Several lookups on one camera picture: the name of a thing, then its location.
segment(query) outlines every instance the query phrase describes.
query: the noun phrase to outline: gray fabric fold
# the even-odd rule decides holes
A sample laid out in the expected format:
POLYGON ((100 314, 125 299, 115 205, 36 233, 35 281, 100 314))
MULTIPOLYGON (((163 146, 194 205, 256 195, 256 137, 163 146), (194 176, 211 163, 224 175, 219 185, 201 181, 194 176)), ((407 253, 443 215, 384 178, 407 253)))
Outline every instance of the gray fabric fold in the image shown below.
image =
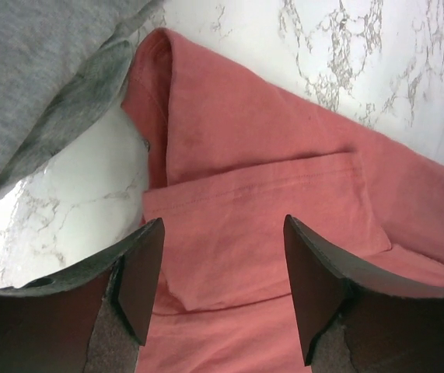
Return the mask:
POLYGON ((158 0, 0 0, 0 189, 95 123, 158 0))

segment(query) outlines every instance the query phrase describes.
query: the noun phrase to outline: black object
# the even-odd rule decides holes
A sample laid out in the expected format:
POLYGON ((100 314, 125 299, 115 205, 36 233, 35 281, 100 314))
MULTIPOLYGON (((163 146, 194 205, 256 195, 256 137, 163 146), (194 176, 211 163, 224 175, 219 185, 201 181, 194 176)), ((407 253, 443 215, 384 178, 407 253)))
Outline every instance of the black object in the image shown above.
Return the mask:
POLYGON ((382 270, 285 219, 305 365, 313 373, 444 372, 444 288, 382 270))
POLYGON ((0 289, 0 373, 134 373, 163 257, 151 221, 24 288, 0 289))

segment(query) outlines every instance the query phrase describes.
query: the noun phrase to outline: marble table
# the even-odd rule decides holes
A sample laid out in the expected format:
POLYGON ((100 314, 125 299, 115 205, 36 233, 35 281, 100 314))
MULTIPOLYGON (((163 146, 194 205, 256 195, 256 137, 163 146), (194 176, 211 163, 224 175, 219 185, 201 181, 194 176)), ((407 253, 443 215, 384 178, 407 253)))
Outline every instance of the marble table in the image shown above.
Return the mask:
MULTIPOLYGON (((444 164, 444 0, 165 0, 159 26, 444 164)), ((0 288, 138 226, 147 150, 119 102, 0 197, 0 288)))

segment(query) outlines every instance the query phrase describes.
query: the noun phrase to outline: cloth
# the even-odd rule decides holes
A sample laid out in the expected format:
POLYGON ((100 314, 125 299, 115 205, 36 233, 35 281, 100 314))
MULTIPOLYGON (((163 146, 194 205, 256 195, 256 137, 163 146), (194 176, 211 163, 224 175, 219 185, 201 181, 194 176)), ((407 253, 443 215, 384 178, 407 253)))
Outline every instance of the cloth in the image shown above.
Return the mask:
POLYGON ((138 371, 310 372, 287 214, 350 253, 444 287, 444 166, 157 30, 123 108, 150 142, 146 221, 166 227, 138 371))
POLYGON ((153 3, 0 1, 0 190, 107 111, 135 53, 127 37, 153 3))

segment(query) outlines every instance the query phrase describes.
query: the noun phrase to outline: red fabric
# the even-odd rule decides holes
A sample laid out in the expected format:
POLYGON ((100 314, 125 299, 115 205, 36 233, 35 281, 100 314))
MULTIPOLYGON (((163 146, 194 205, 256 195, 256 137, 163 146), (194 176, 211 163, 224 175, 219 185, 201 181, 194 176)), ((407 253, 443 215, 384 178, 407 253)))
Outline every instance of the red fabric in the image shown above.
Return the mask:
POLYGON ((444 166, 157 30, 123 108, 151 142, 145 220, 166 226, 147 372, 299 372, 282 226, 293 214, 444 287, 444 166))

